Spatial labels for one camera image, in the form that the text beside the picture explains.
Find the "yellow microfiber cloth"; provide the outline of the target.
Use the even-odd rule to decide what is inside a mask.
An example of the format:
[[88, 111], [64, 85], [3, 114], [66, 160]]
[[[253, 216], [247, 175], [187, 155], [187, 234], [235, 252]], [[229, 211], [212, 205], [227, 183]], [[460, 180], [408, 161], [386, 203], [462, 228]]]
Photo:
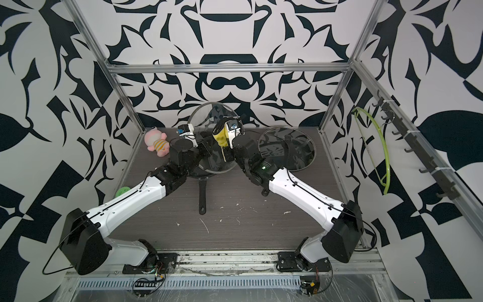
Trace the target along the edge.
[[222, 148], [233, 148], [233, 140], [235, 137], [227, 137], [225, 132], [225, 123], [227, 121], [220, 121], [216, 124], [212, 131], [213, 138], [217, 141], [218, 145]]

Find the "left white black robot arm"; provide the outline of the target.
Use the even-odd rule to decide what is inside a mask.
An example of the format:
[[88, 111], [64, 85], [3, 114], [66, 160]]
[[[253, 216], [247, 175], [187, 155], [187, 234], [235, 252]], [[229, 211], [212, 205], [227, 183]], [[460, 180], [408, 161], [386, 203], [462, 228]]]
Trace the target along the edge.
[[124, 264], [151, 273], [158, 268], [158, 255], [146, 240], [114, 240], [110, 234], [148, 205], [180, 188], [201, 160], [208, 158], [216, 140], [192, 136], [177, 138], [169, 161], [150, 171], [127, 193], [88, 211], [71, 211], [65, 220], [60, 251], [80, 275], [87, 275], [105, 264]]

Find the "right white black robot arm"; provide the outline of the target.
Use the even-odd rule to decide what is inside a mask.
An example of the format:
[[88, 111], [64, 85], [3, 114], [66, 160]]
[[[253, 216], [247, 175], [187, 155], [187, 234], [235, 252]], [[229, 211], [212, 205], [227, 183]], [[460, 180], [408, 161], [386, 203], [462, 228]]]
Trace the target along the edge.
[[348, 263], [364, 232], [360, 207], [324, 195], [298, 179], [286, 167], [278, 167], [263, 157], [249, 136], [241, 134], [229, 140], [218, 139], [227, 161], [235, 161], [246, 177], [263, 188], [263, 194], [275, 193], [312, 217], [322, 233], [303, 241], [297, 250], [301, 261], [316, 263], [332, 257]]

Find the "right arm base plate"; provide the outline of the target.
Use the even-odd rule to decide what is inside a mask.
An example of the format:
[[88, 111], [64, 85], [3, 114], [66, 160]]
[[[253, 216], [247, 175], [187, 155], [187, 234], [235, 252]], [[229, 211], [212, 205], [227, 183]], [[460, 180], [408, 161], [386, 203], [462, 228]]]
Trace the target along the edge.
[[308, 262], [295, 252], [278, 252], [275, 268], [281, 273], [326, 273], [331, 271], [332, 265], [328, 258], [320, 259], [316, 263]]

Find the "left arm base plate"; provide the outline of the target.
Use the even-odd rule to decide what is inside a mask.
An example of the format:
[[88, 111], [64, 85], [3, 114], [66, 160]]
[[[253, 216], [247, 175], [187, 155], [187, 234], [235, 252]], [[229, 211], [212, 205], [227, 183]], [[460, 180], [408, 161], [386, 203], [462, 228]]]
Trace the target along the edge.
[[139, 266], [124, 265], [122, 273], [133, 274], [164, 274], [177, 265], [177, 253], [150, 253]]

